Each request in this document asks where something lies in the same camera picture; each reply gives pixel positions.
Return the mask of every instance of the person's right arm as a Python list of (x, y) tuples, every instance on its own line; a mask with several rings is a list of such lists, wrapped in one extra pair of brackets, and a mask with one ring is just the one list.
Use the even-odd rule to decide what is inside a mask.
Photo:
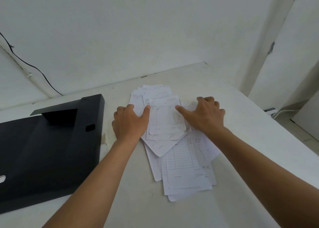
[(176, 109), (231, 162), (281, 227), (319, 227), (319, 190), (246, 144), (224, 127), (225, 110), (213, 97), (198, 97), (195, 111)]

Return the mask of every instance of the tiled floor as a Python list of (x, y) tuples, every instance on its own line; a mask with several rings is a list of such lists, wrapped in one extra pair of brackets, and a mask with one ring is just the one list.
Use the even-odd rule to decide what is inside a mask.
[(275, 120), (319, 156), (319, 141), (290, 120), (296, 113), (297, 112), (283, 112), (279, 114)]

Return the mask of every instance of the white table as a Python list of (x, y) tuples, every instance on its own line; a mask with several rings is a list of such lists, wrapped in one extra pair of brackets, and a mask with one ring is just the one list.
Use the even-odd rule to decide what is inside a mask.
[[(229, 83), (214, 76), (205, 63), (135, 78), (35, 104), (0, 111), (0, 122), (28, 117), (35, 109), (101, 93), (107, 148), (115, 141), (111, 122), (117, 106), (126, 106), (133, 89), (143, 84), (165, 84), (184, 102), (197, 96), (214, 96), (226, 110), (225, 126), (261, 153), (296, 176), (319, 188), (319, 157), (267, 116)], [(278, 227), (233, 166), (224, 157), (213, 161), (217, 186), (182, 201), (169, 202), (162, 182), (155, 182), (146, 152), (139, 143), (122, 177), (105, 227)], [(0, 215), (0, 227), (41, 227), (67, 200), (58, 198)]]

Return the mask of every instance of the person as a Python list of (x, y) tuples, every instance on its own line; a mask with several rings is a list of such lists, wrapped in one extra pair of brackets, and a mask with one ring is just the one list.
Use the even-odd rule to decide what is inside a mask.
[[(213, 97), (198, 97), (195, 111), (176, 106), (226, 156), (281, 227), (319, 227), (319, 190), (297, 178), (224, 127), (225, 110)], [(150, 106), (141, 117), (133, 105), (118, 107), (112, 122), (112, 148), (44, 228), (103, 227), (125, 166), (147, 129)]]

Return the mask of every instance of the person's left hand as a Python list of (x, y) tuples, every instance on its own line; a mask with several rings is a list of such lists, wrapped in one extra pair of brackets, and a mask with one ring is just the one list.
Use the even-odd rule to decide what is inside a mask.
[(138, 139), (145, 133), (150, 117), (150, 105), (144, 108), (141, 117), (138, 117), (133, 111), (134, 105), (129, 104), (126, 107), (119, 106), (114, 113), (112, 121), (113, 130), (116, 138)]

